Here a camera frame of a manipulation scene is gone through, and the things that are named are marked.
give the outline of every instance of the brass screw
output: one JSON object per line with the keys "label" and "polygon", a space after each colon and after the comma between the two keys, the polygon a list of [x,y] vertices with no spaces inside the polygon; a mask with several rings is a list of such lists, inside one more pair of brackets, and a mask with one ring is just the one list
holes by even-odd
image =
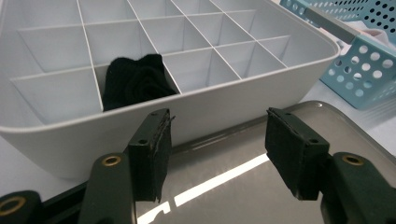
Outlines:
{"label": "brass screw", "polygon": [[351,165],[356,165],[356,166],[361,166],[364,164],[363,160],[361,158],[358,158],[353,155],[345,155],[343,156],[343,161],[351,164]]}
{"label": "brass screw", "polygon": [[119,156],[109,156],[102,160],[102,164],[104,166],[113,166],[113,165],[117,165],[120,162],[121,162],[121,157]]}
{"label": "brass screw", "polygon": [[[8,203],[16,203],[16,204],[7,209],[3,209]],[[25,203],[26,203],[26,199],[21,196],[14,196],[3,202],[0,202],[0,217],[5,217],[8,216],[9,214],[18,211],[20,208],[23,207]]]}

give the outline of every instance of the blue plastic basket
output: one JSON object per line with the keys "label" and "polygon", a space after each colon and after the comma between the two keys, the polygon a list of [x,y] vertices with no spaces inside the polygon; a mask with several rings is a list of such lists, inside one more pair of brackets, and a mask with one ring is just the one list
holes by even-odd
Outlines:
{"label": "blue plastic basket", "polygon": [[363,21],[395,44],[395,0],[281,0],[280,5],[351,45],[320,78],[351,105],[365,109],[396,96],[396,51],[340,22]]}

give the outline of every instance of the black fabric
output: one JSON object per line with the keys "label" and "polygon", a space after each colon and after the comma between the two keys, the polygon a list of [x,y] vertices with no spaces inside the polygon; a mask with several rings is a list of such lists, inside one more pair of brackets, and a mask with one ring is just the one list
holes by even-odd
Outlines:
{"label": "black fabric", "polygon": [[164,75],[163,57],[148,54],[138,61],[118,58],[110,64],[102,102],[107,111],[173,94]]}

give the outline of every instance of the white storage box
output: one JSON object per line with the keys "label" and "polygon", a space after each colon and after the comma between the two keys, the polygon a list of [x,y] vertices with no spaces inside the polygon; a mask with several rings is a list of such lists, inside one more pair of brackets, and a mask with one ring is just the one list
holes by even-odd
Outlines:
{"label": "white storage box", "polygon": [[[68,178],[124,150],[153,110],[176,116],[176,146],[296,104],[339,53],[260,0],[5,0],[0,24],[0,134]],[[102,112],[109,63],[149,53],[178,94]]]}

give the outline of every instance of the light blue crate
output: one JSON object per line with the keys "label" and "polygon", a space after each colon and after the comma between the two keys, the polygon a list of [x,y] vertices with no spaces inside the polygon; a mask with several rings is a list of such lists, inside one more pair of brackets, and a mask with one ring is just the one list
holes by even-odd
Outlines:
{"label": "light blue crate", "polygon": [[320,78],[347,102],[365,109],[396,96],[396,51],[339,22],[363,21],[371,29],[385,31],[395,44],[395,0],[281,0],[280,5],[351,45]]}

